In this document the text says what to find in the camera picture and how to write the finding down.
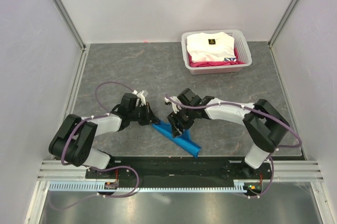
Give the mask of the blue cloth napkin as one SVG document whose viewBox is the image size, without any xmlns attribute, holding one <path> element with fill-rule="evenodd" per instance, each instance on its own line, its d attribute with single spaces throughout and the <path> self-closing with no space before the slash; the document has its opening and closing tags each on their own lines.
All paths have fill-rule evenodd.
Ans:
<svg viewBox="0 0 337 224">
<path fill-rule="evenodd" d="M 180 136 L 174 137 L 171 124 L 169 123 L 165 123 L 161 120 L 159 124 L 153 124 L 152 127 L 156 129 L 161 135 L 192 155 L 194 158 L 198 157 L 201 147 L 192 141 L 189 130 L 186 130 Z"/>
</svg>

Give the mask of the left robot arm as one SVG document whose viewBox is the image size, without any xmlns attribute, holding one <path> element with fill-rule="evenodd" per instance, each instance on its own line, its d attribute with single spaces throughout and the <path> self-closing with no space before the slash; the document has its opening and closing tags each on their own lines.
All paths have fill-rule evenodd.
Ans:
<svg viewBox="0 0 337 224">
<path fill-rule="evenodd" d="M 111 156 L 93 148 L 95 137 L 124 130 L 131 122 L 141 126 L 157 125 L 160 120 L 154 115 L 146 101 L 146 91 L 125 93 L 121 102 L 111 111 L 100 116 L 66 116 L 49 144 L 48 151 L 59 158 L 62 165 L 97 168 L 103 178 L 115 174 Z"/>
</svg>

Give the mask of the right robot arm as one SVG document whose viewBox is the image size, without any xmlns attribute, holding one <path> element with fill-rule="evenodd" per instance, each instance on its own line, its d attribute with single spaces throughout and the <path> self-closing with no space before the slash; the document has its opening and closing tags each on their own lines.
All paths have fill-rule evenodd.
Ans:
<svg viewBox="0 0 337 224">
<path fill-rule="evenodd" d="M 242 175 L 249 179 L 260 173 L 261 164 L 276 151 L 289 131 L 290 124 L 265 99 L 233 103 L 213 96 L 200 98 L 187 88 L 178 96 L 166 95 L 164 102 L 173 109 L 167 117 L 173 137 L 190 129 L 196 119 L 223 120 L 244 126 L 253 141 L 241 165 Z"/>
</svg>

